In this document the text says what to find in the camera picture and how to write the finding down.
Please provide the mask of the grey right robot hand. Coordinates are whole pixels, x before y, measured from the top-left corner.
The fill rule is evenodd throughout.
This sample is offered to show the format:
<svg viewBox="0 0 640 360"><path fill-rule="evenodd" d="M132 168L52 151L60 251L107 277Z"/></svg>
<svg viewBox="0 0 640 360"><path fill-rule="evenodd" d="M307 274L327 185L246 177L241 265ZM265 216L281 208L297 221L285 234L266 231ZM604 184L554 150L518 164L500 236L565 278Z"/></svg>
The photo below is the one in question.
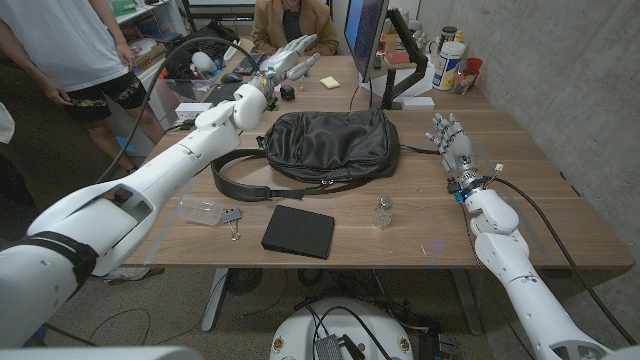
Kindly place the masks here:
<svg viewBox="0 0 640 360"><path fill-rule="evenodd" d="M425 136L438 147L443 157L442 164L450 175L448 192L464 200L484 185L474 162L471 141L454 114L446 119L436 113L432 122L435 132L427 132Z"/></svg>

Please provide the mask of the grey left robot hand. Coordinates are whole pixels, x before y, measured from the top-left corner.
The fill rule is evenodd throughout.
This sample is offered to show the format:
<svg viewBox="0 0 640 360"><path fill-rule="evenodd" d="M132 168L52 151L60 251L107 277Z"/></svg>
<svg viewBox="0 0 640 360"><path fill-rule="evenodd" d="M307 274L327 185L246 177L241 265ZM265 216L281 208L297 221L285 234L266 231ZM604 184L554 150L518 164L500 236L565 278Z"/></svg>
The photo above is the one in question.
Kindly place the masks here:
<svg viewBox="0 0 640 360"><path fill-rule="evenodd" d="M306 47L316 39L316 34L303 35L279 48L259 65L258 72L251 79L251 85L261 90L267 100L271 100L276 85L284 80L300 79L320 59L321 55L314 53L307 60L299 62Z"/></svg>

